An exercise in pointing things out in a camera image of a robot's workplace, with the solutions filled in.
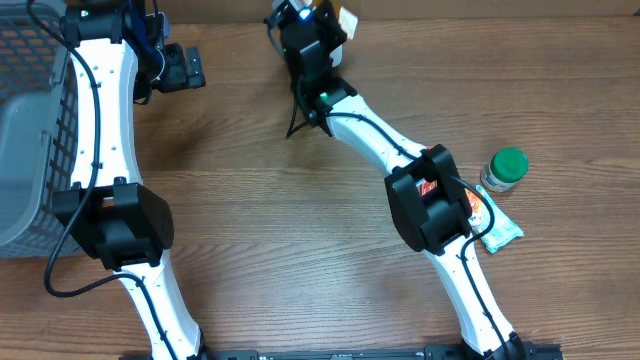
green bottle cap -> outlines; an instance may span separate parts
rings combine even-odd
[[[520,181],[529,171],[527,155],[517,148],[504,148],[491,159],[491,172],[505,183]]]

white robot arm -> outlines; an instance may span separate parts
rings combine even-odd
[[[471,236],[468,224],[465,188],[474,190],[459,179],[449,152],[441,145],[427,150],[395,131],[335,74],[331,54],[347,40],[342,19],[330,1],[307,8],[301,1],[275,0],[265,20],[281,30],[294,101],[306,123],[353,147],[385,176],[399,234],[434,265],[458,315],[464,354],[445,352],[442,358],[547,359],[520,340],[493,298],[473,247],[483,234]],[[423,195],[417,188],[424,181],[437,186]],[[549,359],[560,353],[555,350]]]
[[[420,157],[421,152],[426,149],[424,145],[412,142],[395,131],[369,108],[360,95],[348,96],[333,105],[333,109],[327,116],[327,125],[331,135],[353,147],[383,176],[391,175],[394,169],[403,168],[413,160],[399,153],[372,124],[353,117],[332,115],[339,113],[365,116],[416,158]],[[483,309],[474,294],[462,262],[459,259],[462,246],[466,241],[467,237],[458,236],[444,247],[442,254],[436,255],[426,250],[423,253],[435,267],[451,299],[460,321],[462,337],[465,343],[477,353],[484,354],[487,351],[496,351],[502,344],[492,329],[489,319],[483,314]],[[498,325],[503,339],[509,339],[509,335],[513,332],[513,327],[502,315],[494,300],[473,246],[469,246],[466,249],[466,257],[468,258],[467,264],[473,280],[480,291],[482,299]]]
[[[78,148],[73,187],[54,194],[54,212],[89,256],[114,271],[108,279],[123,283],[149,334],[152,359],[204,359],[200,328],[187,310],[171,266],[171,212],[164,200],[143,186],[133,134],[134,100],[150,96],[153,89],[172,92],[205,85],[197,50],[187,50],[187,66],[179,45],[164,44],[166,16],[157,12],[145,16],[143,1],[70,6],[60,24],[65,39],[93,76],[72,55]],[[147,25],[158,25],[159,33],[149,37]],[[99,109],[94,105],[93,87]],[[92,184],[96,142],[100,165]],[[80,209],[83,196],[90,200]],[[80,216],[69,224],[76,212]]]

gray plastic basket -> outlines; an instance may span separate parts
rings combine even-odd
[[[39,0],[33,9],[57,30],[65,5]],[[0,0],[0,257],[47,256],[62,232],[51,195],[69,188],[78,142],[69,63],[24,1]],[[61,255],[78,250],[69,238]]]

black cable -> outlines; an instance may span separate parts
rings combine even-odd
[[[269,36],[271,45],[273,45],[273,48],[276,49],[278,55],[280,55],[281,58],[284,58],[284,50],[280,45],[278,45],[276,39],[273,37],[273,27],[269,26],[269,24],[267,24],[267,36]]]
[[[153,96],[153,88],[151,86],[149,86],[149,92],[147,93],[147,96],[145,96],[144,100],[137,101],[137,100],[133,100],[133,103],[136,105],[147,105],[149,102],[151,102],[151,97]]]
[[[416,160],[417,159],[417,157],[415,157],[414,155],[410,154],[405,148],[403,148],[402,146],[400,146],[400,144],[398,144],[395,140],[393,140],[391,138],[391,136],[389,136],[389,134],[387,134],[384,130],[382,130],[380,125],[376,124],[373,120],[369,119],[368,117],[366,117],[364,115],[353,114],[353,113],[329,113],[327,115],[327,117],[349,117],[349,118],[358,119],[360,121],[363,121],[363,122],[371,125],[371,127],[373,127],[374,129],[376,129],[378,131],[378,133],[380,133],[380,135],[382,135],[382,137],[384,137],[394,148],[396,148],[396,150],[398,150],[398,152],[400,154],[406,156],[407,158],[409,158],[411,160]]]
[[[74,297],[74,296],[78,296],[81,294],[84,294],[90,290],[93,290],[99,286],[102,286],[104,284],[107,284],[111,281],[114,280],[118,280],[118,279],[130,279],[133,280],[136,283],[136,286],[140,288],[140,290],[142,291],[142,294],[144,295],[144,298],[149,306],[149,312],[151,313],[151,317],[153,318],[153,322],[158,330],[158,333],[160,334],[160,339],[165,343],[165,345],[167,346],[167,350],[169,352],[169,354],[171,355],[171,358],[173,360],[178,360],[178,357],[176,356],[173,347],[171,346],[171,344],[169,343],[169,340],[167,339],[166,336],[166,332],[162,329],[162,324],[160,324],[160,320],[158,319],[158,314],[156,312],[156,309],[153,305],[153,301],[151,300],[151,296],[149,295],[149,292],[146,288],[146,286],[144,285],[144,282],[138,278],[135,275],[131,275],[131,274],[115,274],[115,275],[111,275],[111,276],[107,276],[104,279],[98,280],[92,284],[89,284],[83,288],[80,288],[78,290],[74,290],[74,291],[58,291],[56,289],[53,288],[53,286],[51,285],[51,275],[53,273],[53,268],[54,265],[56,263],[56,260],[58,259],[58,256],[60,254],[60,251],[62,250],[62,247],[64,246],[65,241],[67,240],[67,238],[69,237],[69,233],[71,232],[71,230],[73,229],[73,226],[75,225],[75,223],[78,220],[78,217],[80,216],[81,212],[84,210],[85,206],[87,205],[89,198],[91,196],[91,193],[93,192],[93,189],[95,188],[96,185],[96,180],[98,178],[98,169],[100,168],[100,99],[98,96],[98,83],[96,82],[95,77],[93,76],[93,73],[91,71],[91,68],[89,67],[89,65],[87,64],[87,62],[84,60],[84,58],[76,51],[76,49],[70,45],[69,43],[67,43],[62,37],[60,37],[58,34],[56,34],[53,30],[51,30],[47,25],[45,25],[40,19],[38,19],[38,17],[36,16],[36,14],[33,11],[33,4],[34,4],[35,0],[27,0],[27,13],[29,14],[29,16],[31,17],[31,20],[37,25],[39,26],[42,30],[44,30],[47,34],[49,34],[49,36],[51,36],[52,38],[54,38],[57,42],[59,42],[62,46],[64,46],[75,58],[76,60],[78,60],[78,62],[82,65],[83,69],[85,70],[87,77],[89,79],[89,83],[91,84],[91,93],[93,95],[93,106],[94,106],[94,118],[95,118],[95,129],[94,129],[94,144],[93,144],[93,162],[91,163],[91,178],[89,180],[89,184],[87,186],[87,189],[85,191],[84,196],[82,197],[82,200],[80,200],[80,204],[78,206],[78,209],[75,211],[75,213],[71,216],[71,219],[69,220],[69,223],[67,224],[67,227],[64,229],[64,231],[62,232],[62,235],[60,236],[60,239],[58,240],[58,242],[56,243],[55,248],[53,249],[53,252],[51,253],[51,256],[49,256],[49,261],[47,263],[47,268],[45,270],[45,274],[44,274],[44,287],[47,290],[47,292],[49,292],[49,294],[55,296],[55,297],[59,297],[59,298],[69,298],[69,297]]]
[[[278,42],[273,37],[273,28],[276,27],[280,23],[280,21],[282,21],[282,16],[278,17],[278,14],[273,14],[269,17],[264,18],[263,20],[263,22],[267,25],[267,36],[269,37],[269,41],[271,41],[271,45],[273,45],[273,48],[276,49],[278,55],[280,55],[281,58],[284,58],[284,49],[282,49],[282,47],[278,45]]]
[[[378,133],[380,133],[380,135],[382,135],[382,137],[384,137],[396,150],[398,150],[398,152],[400,154],[406,156],[407,158],[409,158],[411,160],[416,160],[417,159],[417,157],[415,157],[414,155],[411,155],[406,149],[404,149],[402,146],[400,146],[400,144],[398,144],[395,140],[393,140],[391,138],[391,136],[389,136],[389,134],[387,134],[378,124],[376,124],[373,120],[367,118],[364,115],[352,114],[352,113],[337,113],[336,112],[336,113],[329,113],[327,115],[327,117],[349,117],[349,118],[358,119],[360,121],[364,121],[367,124],[371,125],[374,129],[376,129],[378,131]],[[496,324],[495,320],[493,319],[493,316],[491,315],[491,312],[489,311],[489,309],[487,308],[487,305],[485,304],[484,300],[482,299],[482,295],[480,295],[480,291],[478,290],[476,282],[473,280],[473,275],[471,275],[471,271],[469,270],[469,265],[467,265],[468,259],[465,256],[465,253],[466,253],[467,248],[469,247],[469,245],[473,244],[476,240],[481,239],[483,236],[487,235],[493,229],[493,226],[495,225],[495,221],[496,221],[495,214],[493,212],[493,208],[491,207],[491,204],[489,204],[487,199],[485,199],[484,196],[482,196],[482,194],[480,194],[476,189],[474,189],[473,186],[469,185],[467,182],[461,180],[460,178],[458,178],[456,176],[450,175],[450,177],[455,182],[457,182],[458,184],[462,185],[464,188],[466,188],[467,190],[471,191],[471,193],[473,193],[476,197],[478,197],[478,199],[480,199],[480,201],[482,201],[484,206],[487,208],[487,211],[489,212],[489,225],[487,226],[487,228],[484,229],[484,231],[480,232],[479,234],[474,235],[473,237],[471,237],[469,240],[467,240],[464,243],[458,258],[460,259],[460,261],[462,261],[462,267],[464,268],[464,271],[467,274],[467,278],[469,279],[469,284],[471,284],[471,288],[473,289],[473,292],[475,293],[476,298],[478,299],[478,302],[480,303],[480,307],[482,308],[482,311],[483,311],[484,315],[489,320],[489,323],[491,324],[492,328],[495,330],[495,333],[498,336],[498,339],[500,340],[500,343],[501,343],[502,347],[504,348],[505,355],[507,355],[507,358],[508,358],[509,357],[508,356],[509,349],[507,348],[507,344],[506,344],[504,338],[502,337],[502,334],[500,333],[500,330],[498,329],[498,325]]]
[[[504,337],[502,337],[502,333],[500,333],[500,329],[498,329],[498,325],[496,324],[495,320],[493,319],[493,316],[491,315],[491,312],[489,312],[489,309],[487,308],[487,305],[484,303],[484,300],[482,299],[482,295],[480,295],[480,291],[478,290],[478,287],[476,286],[476,282],[473,280],[473,276],[471,275],[471,270],[469,270],[469,265],[467,265],[468,259],[467,259],[466,255],[465,255],[466,252],[467,252],[467,248],[471,244],[473,244],[476,240],[481,239],[483,236],[485,236],[489,232],[491,232],[491,229],[493,229],[493,226],[495,225],[496,217],[495,217],[495,214],[493,212],[493,208],[491,207],[491,204],[489,204],[489,201],[487,201],[487,199],[485,199],[485,197],[482,196],[482,194],[480,194],[480,192],[478,192],[476,189],[474,189],[473,186],[469,185],[466,181],[463,181],[463,180],[461,180],[460,178],[458,178],[456,176],[450,175],[450,178],[453,179],[458,184],[464,186],[467,190],[471,191],[471,193],[473,193],[473,195],[475,195],[478,199],[480,199],[480,201],[482,201],[484,206],[487,208],[487,211],[489,212],[489,225],[487,226],[487,228],[484,229],[484,231],[480,232],[479,234],[474,235],[473,237],[471,237],[471,239],[467,240],[467,242],[464,243],[458,258],[460,259],[460,261],[462,261],[462,267],[464,268],[464,272],[467,274],[467,278],[469,279],[469,284],[471,284],[471,288],[473,289],[473,292],[476,294],[476,298],[478,298],[478,302],[480,303],[480,307],[482,308],[484,316],[487,317],[487,319],[489,320],[489,323],[491,324],[491,327],[496,332],[496,335],[498,336],[498,339],[500,340],[500,344],[502,345],[502,348],[504,349],[504,353],[506,355],[506,358],[509,358],[509,349],[507,348],[507,343],[505,342]]]
[[[295,125],[296,123],[296,115],[298,114],[298,102],[296,101],[296,99],[293,99],[293,111],[291,112],[291,122],[289,123],[289,129],[287,130],[287,135],[285,136],[285,139],[288,139],[291,137],[291,135],[293,135],[293,133],[295,133],[297,130],[293,130],[293,125]]]
[[[309,108],[307,107],[307,105],[304,102],[304,99],[302,98],[302,82],[303,81],[304,81],[304,77],[300,75],[300,77],[298,77],[298,81],[296,82],[296,90],[293,96],[293,112],[291,113],[291,122],[289,123],[289,130],[287,130],[287,136],[285,137],[286,139],[290,138],[291,135],[295,134],[298,130],[309,125],[309,122],[305,120],[302,124],[296,127],[293,127],[293,125],[296,122],[296,115],[298,113],[298,103],[300,103],[300,107],[302,108],[302,111],[305,114],[309,113],[308,112]]]

